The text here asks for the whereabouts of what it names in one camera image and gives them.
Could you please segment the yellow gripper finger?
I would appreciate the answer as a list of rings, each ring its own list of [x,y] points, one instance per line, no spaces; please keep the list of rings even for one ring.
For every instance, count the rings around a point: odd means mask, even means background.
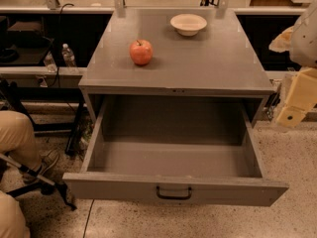
[[[289,75],[284,91],[275,122],[280,126],[293,128],[317,104],[317,69],[303,67],[296,75]]]
[[[285,29],[274,40],[271,41],[268,49],[276,53],[288,52],[290,49],[292,33],[292,27]]]

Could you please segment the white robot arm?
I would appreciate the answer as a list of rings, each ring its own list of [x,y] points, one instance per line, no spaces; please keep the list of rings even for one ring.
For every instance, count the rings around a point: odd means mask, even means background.
[[[290,60],[301,66],[295,76],[286,78],[284,96],[275,116],[278,125],[293,128],[317,104],[317,1],[268,48],[276,53],[289,52]]]

